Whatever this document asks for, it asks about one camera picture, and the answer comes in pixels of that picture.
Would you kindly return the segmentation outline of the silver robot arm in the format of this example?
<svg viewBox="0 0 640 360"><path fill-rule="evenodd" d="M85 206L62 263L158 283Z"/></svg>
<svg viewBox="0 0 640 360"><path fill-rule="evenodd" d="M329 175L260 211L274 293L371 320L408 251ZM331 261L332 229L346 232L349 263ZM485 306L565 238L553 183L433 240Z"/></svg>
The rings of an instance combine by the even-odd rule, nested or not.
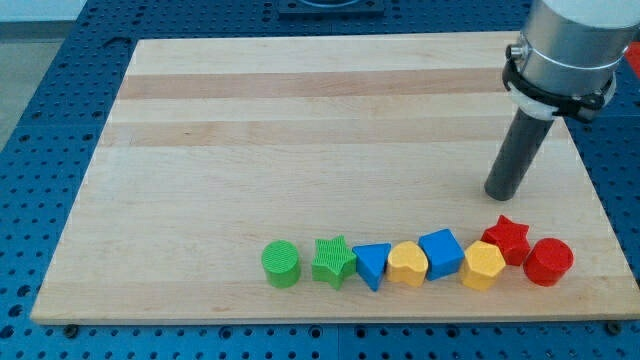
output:
<svg viewBox="0 0 640 360"><path fill-rule="evenodd" d="M592 122L611 101L615 71L639 31L633 0L537 0L505 49L502 82L517 107L484 184L499 201L517 192L555 119Z"/></svg>

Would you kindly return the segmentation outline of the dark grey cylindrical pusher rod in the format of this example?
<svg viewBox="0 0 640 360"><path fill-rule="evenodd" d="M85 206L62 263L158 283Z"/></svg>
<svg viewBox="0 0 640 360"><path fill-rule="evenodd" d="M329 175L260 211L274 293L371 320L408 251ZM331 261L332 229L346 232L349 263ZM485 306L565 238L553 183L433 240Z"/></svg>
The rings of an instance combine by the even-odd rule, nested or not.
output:
<svg viewBox="0 0 640 360"><path fill-rule="evenodd" d="M517 110L485 181L487 195L498 201L514 197L552 125Z"/></svg>

